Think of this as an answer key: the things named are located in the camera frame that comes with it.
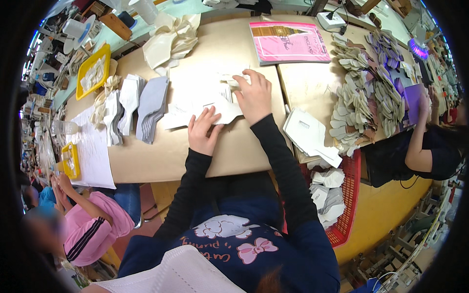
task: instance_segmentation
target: yellow plastic tray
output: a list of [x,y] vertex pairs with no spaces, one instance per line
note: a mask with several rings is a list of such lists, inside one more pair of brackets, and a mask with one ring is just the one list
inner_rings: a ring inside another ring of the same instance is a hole
[[78,176],[80,176],[80,165],[78,163],[78,152],[76,150],[76,145],[74,145],[73,143],[68,143],[66,146],[62,148],[62,153],[67,152],[69,150],[70,145],[72,146],[70,153],[71,153],[73,163],[75,164],[76,174],[73,175],[72,170],[68,166],[67,162],[63,162],[63,171],[65,175],[67,175],[70,179],[76,179],[78,178]]
[[[83,92],[83,87],[80,83],[80,80],[85,77],[86,72],[93,67],[93,65],[98,61],[99,58],[106,56],[104,61],[104,76],[103,79],[95,84],[92,88]],[[78,70],[78,79],[76,81],[76,100],[80,100],[81,98],[87,96],[89,93],[99,89],[104,85],[107,78],[109,77],[109,63],[111,62],[111,46],[109,44],[104,45],[101,49],[99,49],[96,53],[91,55],[83,64],[80,66]]]

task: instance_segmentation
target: pink bow print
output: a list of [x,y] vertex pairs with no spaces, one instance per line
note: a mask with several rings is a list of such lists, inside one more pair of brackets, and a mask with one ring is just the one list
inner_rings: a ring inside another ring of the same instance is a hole
[[254,244],[255,246],[250,243],[243,243],[236,248],[238,257],[241,258],[243,264],[250,264],[261,252],[279,250],[278,247],[272,244],[272,241],[266,238],[259,237],[254,241]]

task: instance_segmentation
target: red plastic basket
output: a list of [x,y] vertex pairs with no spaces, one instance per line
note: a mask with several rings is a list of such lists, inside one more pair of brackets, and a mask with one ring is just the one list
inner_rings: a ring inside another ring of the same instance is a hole
[[[344,156],[339,166],[345,173],[342,192],[344,194],[346,208],[344,213],[337,219],[337,223],[329,227],[325,232],[333,248],[345,244],[350,238],[350,232],[355,218],[356,204],[358,202],[361,162],[361,152],[360,150],[355,150],[353,158]],[[300,167],[309,186],[312,182],[311,170],[308,170],[306,164],[300,164]],[[284,224],[283,232],[287,233],[287,223]]]

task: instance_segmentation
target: power strip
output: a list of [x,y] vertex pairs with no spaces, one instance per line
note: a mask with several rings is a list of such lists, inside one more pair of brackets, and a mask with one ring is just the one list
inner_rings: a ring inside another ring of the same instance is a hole
[[327,18],[327,15],[330,12],[321,12],[316,16],[319,23],[322,25],[325,30],[338,29],[345,25],[345,21],[340,17],[336,12],[332,15],[332,19]]

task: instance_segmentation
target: plastic bottle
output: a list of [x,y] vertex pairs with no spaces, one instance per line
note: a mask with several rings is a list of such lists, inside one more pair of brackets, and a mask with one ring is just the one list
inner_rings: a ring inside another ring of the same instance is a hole
[[77,133],[80,130],[80,127],[71,121],[52,121],[51,132],[54,134],[68,134],[72,135]]

